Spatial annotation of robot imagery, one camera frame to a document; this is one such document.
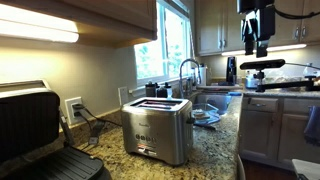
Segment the panini press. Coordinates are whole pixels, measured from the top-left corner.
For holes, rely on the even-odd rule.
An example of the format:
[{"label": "panini press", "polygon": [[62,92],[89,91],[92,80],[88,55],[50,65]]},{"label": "panini press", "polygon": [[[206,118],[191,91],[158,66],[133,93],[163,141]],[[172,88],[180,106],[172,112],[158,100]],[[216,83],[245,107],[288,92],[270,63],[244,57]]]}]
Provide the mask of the panini press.
[{"label": "panini press", "polygon": [[64,147],[10,172],[4,179],[111,179],[103,161],[72,145],[70,129],[60,110],[59,96],[46,87],[2,91],[1,87],[39,81],[0,84],[0,165],[52,143],[59,123]]}]

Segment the sink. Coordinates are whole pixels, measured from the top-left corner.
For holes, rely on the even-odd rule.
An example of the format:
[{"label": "sink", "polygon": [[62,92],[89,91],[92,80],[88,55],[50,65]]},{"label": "sink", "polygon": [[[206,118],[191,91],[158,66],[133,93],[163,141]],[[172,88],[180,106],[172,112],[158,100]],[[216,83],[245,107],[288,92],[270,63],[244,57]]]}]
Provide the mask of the sink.
[{"label": "sink", "polygon": [[201,104],[207,103],[216,108],[218,108],[218,114],[223,115],[228,110],[228,105],[231,101],[232,96],[228,94],[221,94],[221,93],[201,93],[198,94],[193,104]]}]

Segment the kitchen faucet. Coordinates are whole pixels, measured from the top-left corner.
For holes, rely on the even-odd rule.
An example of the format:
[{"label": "kitchen faucet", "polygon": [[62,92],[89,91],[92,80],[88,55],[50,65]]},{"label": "kitchen faucet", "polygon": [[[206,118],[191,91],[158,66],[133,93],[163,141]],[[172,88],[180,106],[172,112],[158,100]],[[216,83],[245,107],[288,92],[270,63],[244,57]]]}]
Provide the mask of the kitchen faucet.
[{"label": "kitchen faucet", "polygon": [[193,62],[193,63],[195,63],[195,64],[198,66],[199,83],[201,83],[199,63],[198,63],[196,60],[194,60],[194,59],[186,59],[186,60],[182,61],[181,65],[180,65],[180,73],[179,73],[179,77],[180,77],[180,80],[179,80],[179,89],[180,89],[180,97],[181,97],[182,99],[184,99],[183,88],[182,88],[182,66],[183,66],[183,64],[186,63],[186,62]]}]

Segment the upper cabinet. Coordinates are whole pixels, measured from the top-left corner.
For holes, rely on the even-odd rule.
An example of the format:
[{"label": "upper cabinet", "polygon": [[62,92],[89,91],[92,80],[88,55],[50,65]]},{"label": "upper cabinet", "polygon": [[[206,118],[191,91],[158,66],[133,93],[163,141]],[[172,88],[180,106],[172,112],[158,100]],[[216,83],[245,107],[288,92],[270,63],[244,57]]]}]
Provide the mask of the upper cabinet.
[{"label": "upper cabinet", "polygon": [[[320,11],[319,0],[276,0],[275,7],[293,15],[308,15]],[[290,20],[276,15],[276,34],[270,38],[269,46],[313,43],[320,41],[320,16],[303,20]]]},{"label": "upper cabinet", "polygon": [[76,22],[77,43],[125,47],[157,39],[156,0],[0,0]]},{"label": "upper cabinet", "polygon": [[196,42],[200,56],[243,49],[236,0],[196,1]]}]

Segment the drawer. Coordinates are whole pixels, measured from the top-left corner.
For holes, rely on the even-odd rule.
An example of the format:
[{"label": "drawer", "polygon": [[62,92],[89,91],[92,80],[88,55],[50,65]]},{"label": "drawer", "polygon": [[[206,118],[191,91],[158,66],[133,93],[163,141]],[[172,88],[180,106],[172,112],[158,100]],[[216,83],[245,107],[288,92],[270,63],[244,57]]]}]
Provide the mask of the drawer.
[{"label": "drawer", "polygon": [[242,100],[242,109],[251,111],[278,112],[279,99],[276,98],[251,98]]},{"label": "drawer", "polygon": [[284,99],[284,113],[308,114],[310,106],[320,106],[320,99]]}]

